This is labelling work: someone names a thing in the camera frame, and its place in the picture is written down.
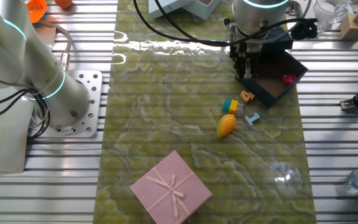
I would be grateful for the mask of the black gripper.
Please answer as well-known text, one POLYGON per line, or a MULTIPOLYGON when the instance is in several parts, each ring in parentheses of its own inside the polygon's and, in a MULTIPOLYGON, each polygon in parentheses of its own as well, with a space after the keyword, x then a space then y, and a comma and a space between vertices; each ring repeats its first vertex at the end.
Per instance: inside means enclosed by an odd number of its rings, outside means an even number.
POLYGON ((260 57, 263 44, 255 44, 243 42, 230 46, 229 58, 234 60, 234 68, 236 69, 236 77, 246 79, 257 77, 257 61, 260 57))

